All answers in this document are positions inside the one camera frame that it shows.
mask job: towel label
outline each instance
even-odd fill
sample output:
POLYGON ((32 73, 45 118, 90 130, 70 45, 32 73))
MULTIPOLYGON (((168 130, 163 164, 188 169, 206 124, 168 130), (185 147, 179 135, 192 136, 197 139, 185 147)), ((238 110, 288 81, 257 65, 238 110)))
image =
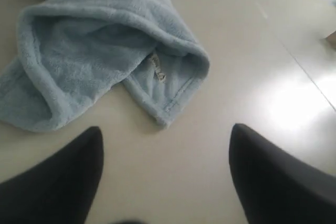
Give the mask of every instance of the towel label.
POLYGON ((160 66, 160 60, 158 55, 156 54, 156 52, 154 52, 150 58, 149 61, 153 64, 154 66, 154 70, 155 70, 155 74, 156 77, 158 78, 158 80, 160 82, 164 82, 166 79, 166 75, 162 72, 161 66, 160 66))

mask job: floor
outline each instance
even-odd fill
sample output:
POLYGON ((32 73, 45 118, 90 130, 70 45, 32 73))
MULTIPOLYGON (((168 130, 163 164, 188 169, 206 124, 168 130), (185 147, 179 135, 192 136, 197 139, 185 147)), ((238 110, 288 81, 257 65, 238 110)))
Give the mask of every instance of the floor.
MULTIPOLYGON (((19 11, 40 0, 0 0, 0 69, 14 57, 19 11)), ((0 123, 0 181, 91 125, 105 144, 87 224, 138 217, 151 224, 246 224, 228 167, 234 123, 336 175, 336 8, 322 0, 172 0, 212 61, 184 113, 159 130, 122 86, 48 134, 0 123)))

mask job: light blue towel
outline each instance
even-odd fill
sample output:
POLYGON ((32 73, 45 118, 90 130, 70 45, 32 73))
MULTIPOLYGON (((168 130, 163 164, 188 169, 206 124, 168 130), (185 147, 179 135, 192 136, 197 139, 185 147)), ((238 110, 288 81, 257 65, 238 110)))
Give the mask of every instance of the light blue towel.
POLYGON ((35 132, 66 125, 121 81, 167 126, 209 69, 170 0, 46 0, 22 11, 17 39, 0 120, 35 132))

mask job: white tile floor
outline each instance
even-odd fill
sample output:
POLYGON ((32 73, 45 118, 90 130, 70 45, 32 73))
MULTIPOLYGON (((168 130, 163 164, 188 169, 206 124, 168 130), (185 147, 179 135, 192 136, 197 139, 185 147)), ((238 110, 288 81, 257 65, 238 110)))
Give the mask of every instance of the white tile floor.
MULTIPOLYGON (((15 55, 20 9, 0 0, 0 69, 15 55)), ((209 52, 208 80, 160 131, 122 86, 53 133, 0 123, 0 181, 45 159, 90 125, 104 134, 102 181, 87 224, 244 224, 227 151, 235 122, 336 175, 336 53, 323 38, 336 9, 318 0, 172 0, 209 52)))

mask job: care tag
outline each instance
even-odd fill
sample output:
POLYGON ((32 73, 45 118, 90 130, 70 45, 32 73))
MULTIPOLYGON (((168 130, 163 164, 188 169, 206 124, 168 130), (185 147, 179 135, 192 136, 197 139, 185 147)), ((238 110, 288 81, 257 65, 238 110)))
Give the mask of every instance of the care tag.
POLYGON ((166 79, 166 75, 162 72, 161 70, 161 66, 160 66, 160 60, 158 55, 156 54, 156 52, 154 52, 150 58, 149 58, 150 62, 153 64, 154 66, 154 70, 155 70, 155 74, 156 77, 158 78, 158 80, 160 82, 164 82, 166 79))

